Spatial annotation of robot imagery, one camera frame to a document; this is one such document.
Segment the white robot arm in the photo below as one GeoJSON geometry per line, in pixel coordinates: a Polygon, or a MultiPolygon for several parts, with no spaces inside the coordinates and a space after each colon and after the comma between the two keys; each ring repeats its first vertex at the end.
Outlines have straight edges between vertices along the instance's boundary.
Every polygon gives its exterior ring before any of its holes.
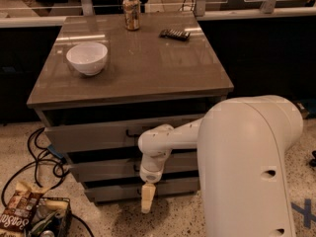
{"type": "Polygon", "coordinates": [[[141,179],[160,181],[175,149],[194,149],[206,237],[296,237],[284,153],[300,138],[303,118],[275,95],[234,98],[203,118],[141,134],[141,179]]]}

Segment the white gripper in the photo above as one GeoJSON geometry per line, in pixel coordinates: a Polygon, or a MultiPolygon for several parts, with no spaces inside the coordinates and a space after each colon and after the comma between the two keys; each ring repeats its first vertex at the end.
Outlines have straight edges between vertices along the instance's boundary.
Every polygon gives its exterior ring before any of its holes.
{"type": "Polygon", "coordinates": [[[155,196],[156,186],[163,174],[163,166],[161,164],[141,164],[139,176],[146,184],[141,189],[141,212],[149,213],[152,206],[152,200],[155,196]]]}

